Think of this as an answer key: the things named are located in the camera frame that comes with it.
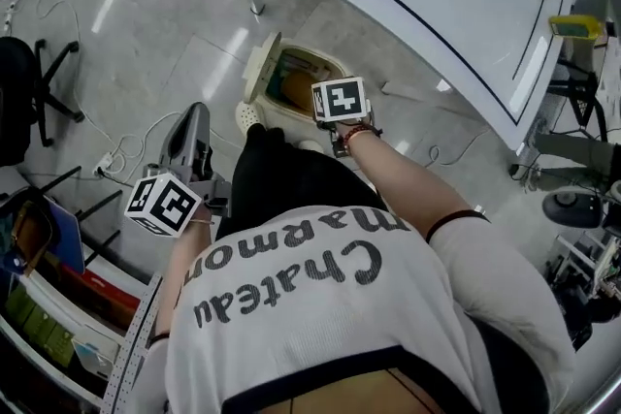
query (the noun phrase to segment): person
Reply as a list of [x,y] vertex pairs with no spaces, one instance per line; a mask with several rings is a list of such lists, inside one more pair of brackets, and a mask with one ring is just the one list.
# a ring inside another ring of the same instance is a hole
[[364,127],[338,160],[257,108],[231,216],[173,249],[129,413],[547,413],[574,353],[549,287],[444,181]]
[[617,179],[621,166],[621,147],[586,137],[535,133],[534,146],[540,155],[555,155],[582,166],[529,167],[525,183],[529,190],[552,192],[564,186],[581,186],[605,194]]

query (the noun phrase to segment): office chair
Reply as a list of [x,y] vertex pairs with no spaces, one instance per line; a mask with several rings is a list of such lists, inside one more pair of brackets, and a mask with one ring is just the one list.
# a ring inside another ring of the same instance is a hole
[[[576,0],[572,6],[573,15],[588,15],[594,17],[602,25],[606,26],[608,36],[614,37],[614,23],[607,23],[610,12],[609,0]],[[569,99],[572,105],[573,115],[578,123],[577,130],[566,132],[568,134],[578,131],[585,137],[593,139],[587,133],[586,127],[591,119],[593,111],[597,118],[602,142],[608,141],[608,133],[605,124],[605,114],[602,104],[596,94],[600,86],[600,79],[595,70],[594,53],[597,46],[595,40],[573,39],[571,42],[571,56],[569,59],[559,59],[558,64],[568,69],[568,80],[552,80],[547,93],[559,95]]]
[[71,42],[60,52],[43,74],[41,49],[45,40],[35,43],[34,53],[20,39],[0,38],[0,166],[11,166],[23,161],[30,145],[30,126],[37,122],[41,143],[53,144],[46,134],[45,104],[79,123],[81,112],[74,112],[49,93],[49,83],[69,52],[80,49]]

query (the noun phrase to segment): metal rack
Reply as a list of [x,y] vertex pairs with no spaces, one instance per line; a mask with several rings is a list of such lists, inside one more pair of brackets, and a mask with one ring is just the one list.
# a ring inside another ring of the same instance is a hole
[[154,274],[143,294],[116,356],[116,361],[114,361],[113,374],[104,394],[101,414],[123,414],[124,412],[125,403],[134,386],[145,356],[147,340],[155,323],[161,282],[162,276],[158,273]]

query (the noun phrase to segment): cable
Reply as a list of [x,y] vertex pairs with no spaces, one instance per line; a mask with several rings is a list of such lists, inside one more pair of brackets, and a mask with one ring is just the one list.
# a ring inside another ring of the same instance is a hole
[[236,143],[233,142],[229,142],[228,140],[226,140],[224,137],[222,137],[221,135],[218,135],[213,129],[210,128],[210,132],[212,133],[212,135],[214,135],[216,138],[218,138],[219,140],[222,140],[225,143],[228,143],[229,145],[234,146],[235,148],[238,148],[239,150],[244,150],[244,148],[242,146],[237,145]]
[[[35,6],[35,15],[37,17],[37,19],[39,20],[43,20],[46,17],[48,17],[59,5],[61,4],[65,4],[67,7],[69,7],[69,9],[71,10],[73,17],[74,17],[74,22],[76,25],[76,39],[78,41],[78,44],[82,44],[82,38],[81,38],[81,30],[80,30],[80,22],[78,19],[78,13],[76,12],[75,8],[73,7],[73,5],[67,1],[67,0],[59,0],[57,2],[55,2],[54,4],[51,5],[51,7],[49,7],[44,13],[40,13],[40,6],[41,6],[41,1],[42,0],[38,0],[37,1],[37,5]],[[10,29],[11,32],[13,32],[13,26],[10,25]],[[131,186],[128,181],[131,179],[132,175],[136,172],[136,170],[138,169],[138,167],[142,164],[142,161],[145,157],[145,152],[146,152],[146,141],[147,141],[147,137],[148,134],[153,130],[153,128],[155,126],[157,126],[160,122],[162,122],[164,119],[173,116],[173,115],[180,115],[180,112],[178,111],[174,111],[174,112],[169,112],[165,115],[163,115],[162,117],[160,117],[159,119],[157,119],[153,124],[151,124],[149,126],[149,128],[147,129],[147,132],[145,133],[145,135],[140,138],[137,135],[133,134],[133,133],[129,133],[129,134],[125,134],[122,135],[120,137],[120,139],[118,140],[118,142],[115,142],[114,139],[108,134],[106,133],[102,128],[100,128],[94,121],[93,119],[90,117],[90,115],[88,114],[88,112],[86,112],[86,110],[82,107],[81,103],[80,103],[80,99],[78,98],[78,94],[77,94],[77,85],[76,82],[78,81],[78,76],[80,74],[80,68],[82,65],[82,51],[79,51],[78,54],[78,61],[76,63],[76,69],[73,75],[73,88],[72,88],[72,93],[73,93],[73,97],[74,100],[76,101],[76,105],[78,106],[78,109],[80,110],[80,112],[83,114],[84,119],[95,129],[97,130],[101,135],[103,135],[113,146],[114,146],[114,150],[111,153],[111,155],[113,156],[113,161],[112,163],[109,165],[109,167],[105,170],[102,170],[104,173],[103,177],[106,177],[107,179],[110,179],[112,181],[118,182],[120,184],[125,184],[126,186]],[[219,138],[220,140],[222,140],[225,143],[228,143],[232,146],[234,146],[235,148],[238,149],[242,149],[241,146],[229,142],[228,140],[226,140],[225,138],[221,137],[220,135],[218,135],[214,130],[210,129],[210,132],[213,133],[217,138]],[[138,150],[137,153],[135,154],[129,154],[127,153],[123,148],[122,148],[122,144],[123,141],[130,139],[130,138],[134,138],[137,139],[140,142],[140,148]],[[119,181],[116,180],[115,178],[113,178],[113,175],[118,175],[120,174],[124,169],[125,166],[127,164],[127,159],[136,159],[138,158],[138,161],[136,162],[136,164],[134,165],[134,167],[132,168],[131,172],[129,173],[129,175],[123,180],[123,181]],[[118,168],[116,169],[111,169],[112,164],[115,164],[116,162],[120,162]]]
[[[67,1],[67,0],[59,0],[59,1],[55,2],[54,4],[52,4],[51,7],[45,13],[40,14],[39,13],[39,7],[41,5],[41,0],[39,0],[37,2],[36,8],[35,8],[35,14],[36,14],[38,19],[45,19],[46,17],[48,17],[54,11],[54,9],[56,9],[56,7],[58,7],[61,4],[65,4],[65,5],[67,5],[69,7],[69,9],[71,9],[71,12],[74,15],[74,21],[76,23],[76,38],[78,39],[78,43],[81,44],[82,43],[82,38],[81,38],[81,31],[80,31],[80,22],[78,20],[78,13],[76,13],[76,10],[74,9],[74,7],[71,5],[71,3],[69,1]],[[112,164],[114,164],[114,162],[116,162],[117,160],[120,160],[120,167],[118,169],[115,169],[115,170],[107,169],[107,170],[104,171],[104,173],[108,174],[107,178],[108,179],[113,179],[111,177],[111,175],[118,175],[119,173],[121,173],[125,169],[125,165],[127,163],[127,159],[136,159],[137,157],[139,158],[138,162],[132,168],[132,170],[129,173],[129,175],[127,176],[127,178],[120,182],[120,183],[127,183],[131,179],[132,175],[136,172],[138,167],[141,165],[141,163],[143,161],[143,158],[145,157],[145,151],[146,151],[146,144],[145,144],[145,142],[147,140],[148,134],[161,121],[163,121],[167,117],[170,117],[170,116],[173,116],[173,115],[180,115],[180,112],[178,112],[178,111],[169,112],[168,114],[165,114],[162,117],[160,117],[159,119],[157,119],[157,121],[155,121],[153,124],[151,124],[149,126],[149,128],[148,128],[148,130],[145,133],[143,138],[140,138],[140,137],[138,137],[137,135],[135,135],[133,133],[128,133],[128,134],[125,134],[125,135],[121,136],[120,139],[118,140],[118,142],[115,142],[114,139],[108,133],[106,133],[103,129],[101,129],[99,126],[97,126],[97,124],[95,124],[93,119],[90,117],[90,115],[88,115],[88,112],[86,112],[86,110],[82,107],[82,105],[80,103],[80,99],[78,98],[78,93],[76,91],[76,87],[77,87],[76,86],[76,82],[78,81],[78,74],[80,73],[81,63],[82,63],[82,52],[79,51],[78,62],[76,63],[76,71],[75,71],[74,77],[73,77],[74,85],[73,85],[73,88],[72,88],[73,97],[74,97],[74,100],[76,101],[76,105],[78,106],[78,109],[80,110],[80,112],[84,115],[84,119],[95,130],[97,130],[101,135],[103,135],[114,146],[114,150],[111,153],[111,155],[113,156]],[[135,139],[137,139],[140,142],[140,149],[135,154],[129,154],[125,150],[123,150],[123,148],[122,148],[123,141],[127,140],[129,138],[135,138]]]
[[[559,113],[557,114],[556,119],[554,119],[554,124],[552,125],[552,129],[549,131],[549,134],[550,134],[550,135],[565,135],[566,133],[573,133],[573,132],[563,132],[563,133],[555,133],[555,132],[554,132],[554,130],[556,129],[556,125],[558,124],[559,119],[561,118],[561,115],[563,114],[563,110],[565,109],[565,104],[567,103],[567,101],[568,101],[568,99],[565,99],[565,100],[563,101],[563,105],[561,106],[561,110],[560,110],[560,111],[559,111]],[[534,166],[535,166],[535,164],[537,163],[537,160],[538,160],[540,157],[541,157],[541,152],[539,152],[539,153],[537,154],[537,156],[535,157],[535,159],[533,160],[533,162],[531,163],[531,165],[530,165],[530,166],[525,166],[525,165],[524,165],[524,166],[521,166],[521,167],[526,168],[526,172],[524,173],[524,175],[522,175],[522,176],[521,176],[521,177],[519,177],[519,178],[517,178],[517,177],[513,177],[513,176],[511,176],[510,178],[511,178],[513,181],[522,181],[522,179],[525,179],[525,178],[526,178],[526,175],[527,175],[527,174],[528,174],[528,172],[529,172],[529,170],[531,170],[531,169],[535,169],[535,168],[534,168]]]
[[438,159],[440,157],[440,147],[437,146],[437,145],[430,146],[429,147],[429,158],[431,160],[430,160],[430,162],[425,164],[425,166],[423,166],[423,167],[424,168],[429,168],[433,164],[438,164],[439,166],[445,166],[445,167],[455,166],[455,164],[457,164],[459,161],[461,161],[462,158],[464,157],[464,155],[466,155],[466,152],[468,152],[470,147],[472,147],[474,145],[474,142],[476,142],[477,139],[479,139],[480,137],[482,137],[483,135],[485,135],[488,132],[489,132],[489,128],[486,128],[481,133],[476,135],[472,140],[470,140],[470,143],[468,143],[466,148],[464,148],[464,151],[461,154],[459,154],[457,159],[455,159],[454,161],[450,161],[450,162],[438,162]]
[[104,170],[102,170],[101,168],[97,168],[97,173],[99,174],[100,177],[105,178],[105,179],[109,179],[110,181],[113,181],[116,184],[123,185],[123,186],[128,186],[129,188],[134,188],[134,185],[132,185],[130,183],[125,183],[123,181],[119,181],[116,178],[113,178],[112,176],[106,175],[106,173],[104,173]]
[[[542,173],[543,175],[550,175],[550,176],[554,176],[554,177],[559,177],[561,179],[564,179],[566,181],[568,181],[571,185],[573,186],[579,186],[580,188],[584,188],[585,190],[588,190],[590,192],[592,192],[593,194],[595,194],[596,197],[600,198],[600,199],[604,199],[606,201],[609,202],[615,202],[615,199],[610,197],[609,195],[606,194],[602,194],[601,192],[599,192],[596,188],[593,188],[592,186],[585,186],[577,181],[574,181],[573,178],[570,178],[568,176],[564,176],[564,175],[557,175],[556,173],[551,173],[550,171],[543,171],[539,168],[534,168],[533,166],[522,166],[522,168],[526,168],[528,170],[533,170],[533,171],[537,171]],[[522,178],[511,178],[513,181],[520,181]]]
[[[621,127],[619,128],[611,128],[609,130],[606,130],[607,133],[610,133],[611,131],[619,131],[621,130]],[[595,140],[597,140],[602,134],[600,133],[597,137],[595,137]]]

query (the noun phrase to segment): power strip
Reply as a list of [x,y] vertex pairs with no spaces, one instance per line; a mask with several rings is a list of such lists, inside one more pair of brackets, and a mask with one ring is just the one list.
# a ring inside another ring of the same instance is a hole
[[97,165],[93,168],[93,176],[99,177],[100,169],[103,172],[107,171],[108,168],[112,165],[113,160],[114,160],[113,155],[110,152],[106,152],[104,156],[101,159],[99,159],[99,162],[97,163]]
[[7,33],[11,30],[11,23],[13,22],[13,11],[16,9],[16,3],[12,2],[9,4],[5,12],[4,24],[2,25],[2,31]]

